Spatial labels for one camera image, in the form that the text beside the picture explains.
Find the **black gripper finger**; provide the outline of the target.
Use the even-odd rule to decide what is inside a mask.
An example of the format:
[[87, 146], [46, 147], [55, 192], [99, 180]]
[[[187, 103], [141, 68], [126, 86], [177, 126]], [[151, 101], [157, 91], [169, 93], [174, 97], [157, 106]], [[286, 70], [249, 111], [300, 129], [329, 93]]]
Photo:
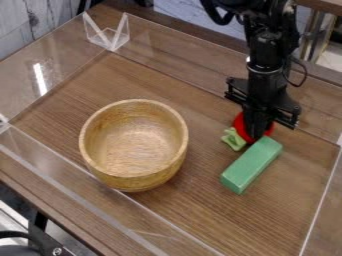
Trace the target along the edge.
[[269, 135], [274, 129], [274, 119], [269, 108], [246, 103], [243, 105], [245, 131], [253, 140]]

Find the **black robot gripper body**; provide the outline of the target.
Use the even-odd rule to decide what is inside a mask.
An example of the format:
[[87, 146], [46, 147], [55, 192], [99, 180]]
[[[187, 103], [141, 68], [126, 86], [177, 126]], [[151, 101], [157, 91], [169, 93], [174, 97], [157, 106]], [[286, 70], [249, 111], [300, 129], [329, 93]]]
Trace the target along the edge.
[[225, 97], [238, 103], [242, 110], [246, 103], [268, 107], [274, 122], [294, 129], [298, 125], [302, 108], [288, 94], [290, 67], [289, 63], [272, 71], [247, 67], [247, 79], [227, 78]]

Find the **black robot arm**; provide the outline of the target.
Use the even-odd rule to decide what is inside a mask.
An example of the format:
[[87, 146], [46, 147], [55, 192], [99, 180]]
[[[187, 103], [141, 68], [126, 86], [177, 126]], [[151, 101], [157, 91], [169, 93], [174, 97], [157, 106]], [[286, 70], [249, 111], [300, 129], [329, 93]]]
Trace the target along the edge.
[[242, 131], [255, 141], [273, 125], [293, 129], [302, 112], [290, 97], [293, 53], [300, 47], [297, 4], [294, 0], [199, 0], [219, 25], [238, 21], [250, 49], [249, 77], [226, 80], [225, 97], [242, 106]]

